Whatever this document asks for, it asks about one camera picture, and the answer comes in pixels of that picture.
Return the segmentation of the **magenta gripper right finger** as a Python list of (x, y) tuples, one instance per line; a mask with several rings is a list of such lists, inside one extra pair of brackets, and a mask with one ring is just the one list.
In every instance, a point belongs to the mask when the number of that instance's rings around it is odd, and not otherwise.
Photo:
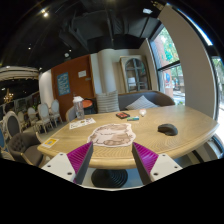
[(182, 169), (167, 154), (156, 154), (136, 142), (132, 143), (132, 154), (144, 185)]

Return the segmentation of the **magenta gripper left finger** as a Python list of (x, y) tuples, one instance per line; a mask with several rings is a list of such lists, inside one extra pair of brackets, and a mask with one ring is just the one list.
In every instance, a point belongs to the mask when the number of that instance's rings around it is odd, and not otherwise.
[(92, 153), (93, 143), (89, 142), (68, 154), (58, 153), (42, 169), (75, 184), (81, 184), (87, 172)]

